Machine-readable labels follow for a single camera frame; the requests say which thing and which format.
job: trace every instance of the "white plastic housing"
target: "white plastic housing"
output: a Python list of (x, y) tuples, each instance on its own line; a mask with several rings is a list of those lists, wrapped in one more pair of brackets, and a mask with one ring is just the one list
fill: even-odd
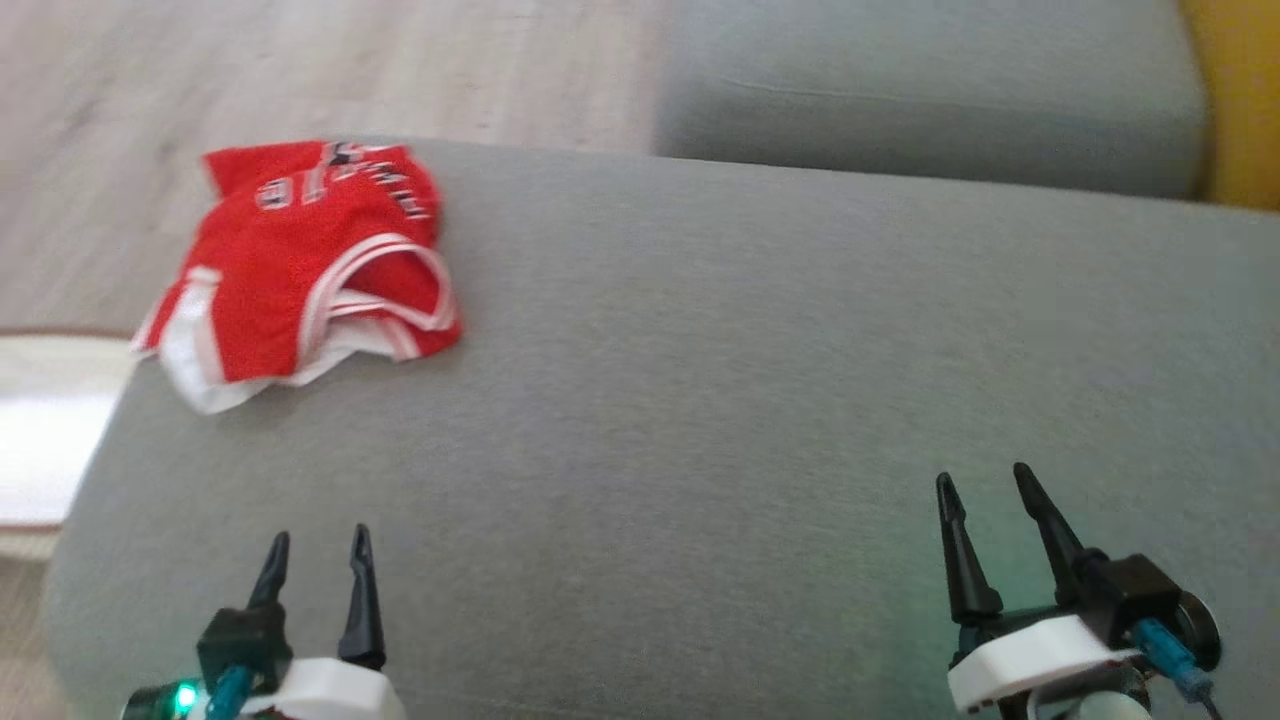
[(1108, 648), (1078, 615), (1068, 615), (983, 643), (947, 673), (947, 684), (956, 710), (970, 712), (1107, 662), (1125, 662), (1135, 655), (1137, 650)]
[[(209, 697), (187, 716), (205, 720)], [(333, 657), (308, 657), (289, 665), (280, 689), (244, 703), (244, 720), (406, 720), (390, 680), (358, 665)]]

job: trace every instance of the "white trim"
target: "white trim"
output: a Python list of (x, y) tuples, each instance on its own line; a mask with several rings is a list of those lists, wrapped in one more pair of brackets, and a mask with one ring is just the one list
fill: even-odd
[[(324, 328), (332, 316), (332, 307), (343, 292), (342, 284), (347, 282), (360, 268), (370, 261), (389, 255), (392, 252), (411, 252), (416, 255), (424, 265), (435, 275), (439, 291), (435, 300), (435, 311), (424, 313), (421, 310), (383, 300), (383, 309), (402, 316), (424, 332), (448, 329), (457, 318), (453, 300), (453, 287), (449, 279), (449, 270), (444, 259), (429, 247), (410, 242), (398, 233), (381, 233), (367, 237), (343, 252), (324, 273), (307, 293), (307, 301), (302, 314), (302, 323), (298, 327), (298, 361), (314, 351), (324, 338)], [(351, 296), (369, 299), (366, 293), (351, 292)]]
[(396, 341), (398, 340), (398, 336), (396, 334), (396, 331), (393, 331), (390, 328), (390, 325), (387, 322), (384, 322), (384, 320), (371, 320), (371, 322), (374, 322), (374, 323), (378, 324), (379, 332), (381, 332), (383, 337), (387, 338), (387, 346), (392, 348), (392, 351), (388, 352), (387, 356), (390, 357), (392, 360), (397, 361), (397, 363), (401, 361), (401, 360), (403, 360), (403, 357), (399, 357), (399, 354), (396, 352), (396, 350), (394, 350), (396, 348)]
[(206, 415), (234, 407), (271, 384), (270, 379), (227, 382), (210, 314), (220, 281), (221, 273), (212, 268), (188, 270), (157, 347), (160, 365), (174, 389)]
[(335, 365), (351, 357), (357, 351), (389, 354), (390, 346), (376, 329), (366, 327), (369, 318), (342, 318), (329, 327), (329, 337), (319, 352), (306, 365), (294, 368), (292, 375), (275, 378), (275, 382), (289, 387), (301, 387), (332, 370)]
[(156, 322), (156, 315), (160, 313), (161, 302), (164, 302), (164, 297), (154, 302), (151, 305), (151, 309), (147, 310), (146, 316), (142, 318), (142, 325), (138, 328), (138, 332), (133, 333), (133, 340), (129, 341), (131, 351), (142, 352), (146, 355), (151, 355), (154, 352), (147, 347), (147, 338), (151, 337), (151, 325), (154, 325)]
[(398, 245), (408, 242), (408, 238), (398, 233), (381, 233), (366, 237), (365, 240), (348, 247), (337, 260), (329, 265), (324, 273), (316, 278), (315, 284), (311, 286), (311, 291), (307, 293), (306, 305), (302, 310), (302, 322), (298, 324), (298, 361), (301, 363), (311, 348), (315, 346), (316, 341), (316, 324), (319, 323), (320, 332), (323, 332), (324, 318), (321, 311), (328, 311), (329, 306), (333, 304), (333, 297), (342, 290), (342, 282), (347, 278), (342, 278), (337, 282), (338, 287), (334, 287), (334, 281), (338, 274), (340, 274), (348, 265), (360, 259), (360, 255), (367, 252), (369, 250), (380, 247), (383, 245)]
[(329, 318), (353, 315), (366, 310), (380, 310), (387, 300), (367, 292), (342, 288), (334, 295), (333, 305), (329, 306)]
[(417, 346), (417, 341), (413, 340), (413, 336), (411, 336), (408, 329), (404, 328), (403, 322), (388, 318), (387, 327), (401, 345), (401, 357), (397, 357), (397, 360), (412, 360), (422, 356), (422, 348)]

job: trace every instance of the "wooden floor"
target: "wooden floor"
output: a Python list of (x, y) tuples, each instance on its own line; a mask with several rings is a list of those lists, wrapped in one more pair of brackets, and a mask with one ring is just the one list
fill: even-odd
[[(131, 333), (207, 208), (211, 149), (390, 133), (645, 152), (669, 1), (3, 0), (0, 331)], [(42, 577), (0, 560), (0, 720), (63, 716)]]

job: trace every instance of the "printed number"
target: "printed number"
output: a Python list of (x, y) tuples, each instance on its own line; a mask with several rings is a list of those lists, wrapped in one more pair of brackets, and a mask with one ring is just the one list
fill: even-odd
[(378, 184), (396, 184), (398, 182), (408, 182), (408, 176), (402, 176), (396, 172), (396, 165), (393, 163), (376, 163), (369, 167), (369, 177), (374, 178)]
[(293, 202), (293, 179), (274, 179), (257, 188), (257, 206), (264, 210), (279, 210)]
[(316, 165), (302, 174), (302, 204), (311, 205), (324, 197), (324, 165)]
[(408, 219), (421, 220), (426, 218), (426, 210), (417, 204), (417, 197), (413, 196), (412, 190), (397, 190), (396, 192), (390, 192), (388, 195), (392, 196), (392, 200), (399, 202), (401, 209), (404, 210)]
[(324, 147), (321, 165), (353, 165), (365, 159), (365, 149), (356, 142), (330, 142)]

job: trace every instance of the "gray sofa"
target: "gray sofa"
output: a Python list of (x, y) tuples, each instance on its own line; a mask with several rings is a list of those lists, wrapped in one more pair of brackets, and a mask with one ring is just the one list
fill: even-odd
[[(301, 656), (374, 533), (411, 717), (951, 717), (933, 478), (1010, 606), (1010, 474), (1280, 676), (1280, 218), (941, 179), (422, 142), (468, 334), (227, 414), (136, 373), (47, 585), (77, 712), (193, 673), (293, 533)], [(1162, 685), (1161, 720), (1199, 717)]]
[(657, 150), (1189, 196), (1208, 111), (1178, 0), (682, 0)]

